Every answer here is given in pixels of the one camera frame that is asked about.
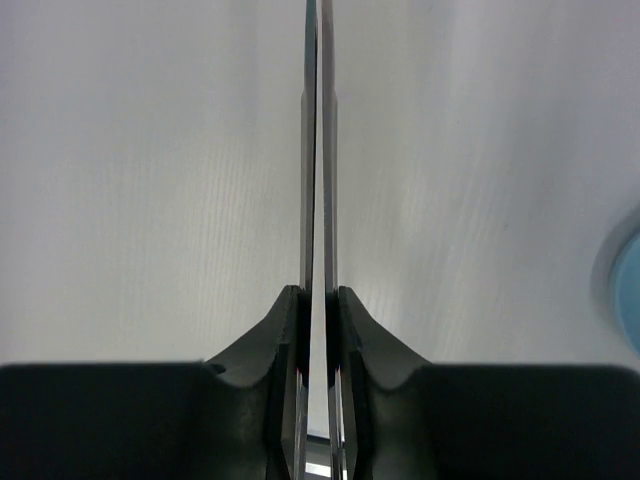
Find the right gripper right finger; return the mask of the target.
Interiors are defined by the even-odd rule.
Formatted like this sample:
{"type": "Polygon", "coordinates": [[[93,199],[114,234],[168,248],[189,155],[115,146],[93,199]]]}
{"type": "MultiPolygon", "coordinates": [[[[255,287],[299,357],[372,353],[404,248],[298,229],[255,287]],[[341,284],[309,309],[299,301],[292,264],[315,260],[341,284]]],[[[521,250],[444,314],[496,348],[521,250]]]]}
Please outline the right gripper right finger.
{"type": "Polygon", "coordinates": [[[635,479],[639,376],[610,365],[437,364],[338,294],[352,479],[635,479]]]}

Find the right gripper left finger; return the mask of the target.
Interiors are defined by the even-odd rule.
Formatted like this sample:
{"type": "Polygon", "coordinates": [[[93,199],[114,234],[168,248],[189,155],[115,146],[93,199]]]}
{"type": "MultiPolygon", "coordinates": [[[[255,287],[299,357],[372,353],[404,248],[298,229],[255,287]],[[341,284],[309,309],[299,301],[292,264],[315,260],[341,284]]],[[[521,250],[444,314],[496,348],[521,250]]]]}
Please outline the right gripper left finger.
{"type": "Polygon", "coordinates": [[[213,358],[1,370],[5,479],[289,479],[300,291],[213,358]]]}

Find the metal tongs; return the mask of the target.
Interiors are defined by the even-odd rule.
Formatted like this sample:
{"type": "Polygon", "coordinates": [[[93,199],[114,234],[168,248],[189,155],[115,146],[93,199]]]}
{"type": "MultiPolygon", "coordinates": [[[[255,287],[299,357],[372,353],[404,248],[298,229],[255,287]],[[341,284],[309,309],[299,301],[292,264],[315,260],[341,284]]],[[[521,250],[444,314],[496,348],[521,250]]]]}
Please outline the metal tongs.
{"type": "Polygon", "coordinates": [[[296,417],[293,477],[307,474],[309,380],[316,227],[322,227],[329,477],[346,479],[340,367],[337,252],[337,127],[334,15],[331,1],[307,1],[301,95],[299,303],[296,318],[296,417]]]}

